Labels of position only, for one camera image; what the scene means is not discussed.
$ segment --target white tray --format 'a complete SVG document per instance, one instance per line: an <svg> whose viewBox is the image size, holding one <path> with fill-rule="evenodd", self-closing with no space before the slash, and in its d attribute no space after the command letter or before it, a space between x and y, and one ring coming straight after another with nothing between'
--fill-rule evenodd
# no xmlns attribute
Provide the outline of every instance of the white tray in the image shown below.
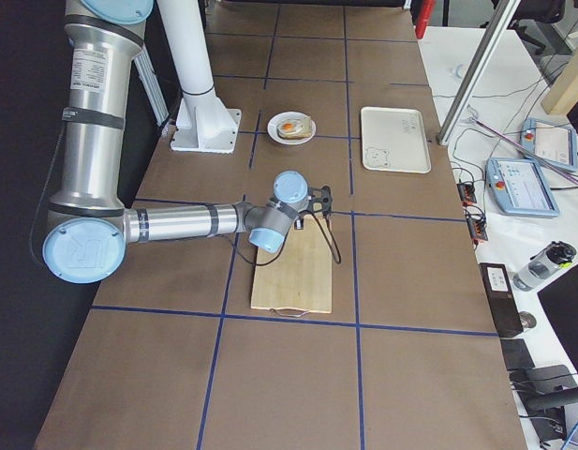
<svg viewBox="0 0 578 450"><path fill-rule="evenodd" d="M362 159L370 171L430 172L422 114L399 108L362 108Z"/></svg>

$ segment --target white pillar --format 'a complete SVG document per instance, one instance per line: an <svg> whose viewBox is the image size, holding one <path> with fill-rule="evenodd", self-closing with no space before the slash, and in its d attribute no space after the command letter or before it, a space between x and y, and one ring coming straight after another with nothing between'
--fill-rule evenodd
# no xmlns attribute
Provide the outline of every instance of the white pillar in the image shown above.
<svg viewBox="0 0 578 450"><path fill-rule="evenodd" d="M231 153L241 111L228 110L215 95L197 0L158 0L157 4L184 91L171 147Z"/></svg>

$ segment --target touchscreen display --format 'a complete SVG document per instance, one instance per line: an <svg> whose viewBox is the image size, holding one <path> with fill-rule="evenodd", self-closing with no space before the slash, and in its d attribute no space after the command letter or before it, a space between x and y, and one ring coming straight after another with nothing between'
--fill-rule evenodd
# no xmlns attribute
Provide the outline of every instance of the touchscreen display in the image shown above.
<svg viewBox="0 0 578 450"><path fill-rule="evenodd" d="M541 158L551 159L561 164L571 164L570 131L536 122L534 153Z"/></svg>
<svg viewBox="0 0 578 450"><path fill-rule="evenodd" d="M499 161L498 167L514 207L540 210L554 209L534 164L523 160Z"/></svg>

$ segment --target bread slice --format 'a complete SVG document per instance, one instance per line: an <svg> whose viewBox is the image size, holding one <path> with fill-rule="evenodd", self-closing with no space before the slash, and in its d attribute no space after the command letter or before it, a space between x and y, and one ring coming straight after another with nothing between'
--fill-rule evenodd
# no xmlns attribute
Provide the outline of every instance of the bread slice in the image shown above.
<svg viewBox="0 0 578 450"><path fill-rule="evenodd" d="M276 126L278 136L282 139L304 139L310 138L311 117L285 119Z"/></svg>

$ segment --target red object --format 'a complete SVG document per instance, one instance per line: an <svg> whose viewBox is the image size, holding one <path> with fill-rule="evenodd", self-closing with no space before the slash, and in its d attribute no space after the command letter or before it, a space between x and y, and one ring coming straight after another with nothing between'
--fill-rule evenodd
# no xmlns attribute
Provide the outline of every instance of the red object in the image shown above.
<svg viewBox="0 0 578 450"><path fill-rule="evenodd" d="M420 7L420 14L418 14L418 20L416 21L416 38L423 38L436 3L437 0L423 0L422 6Z"/></svg>

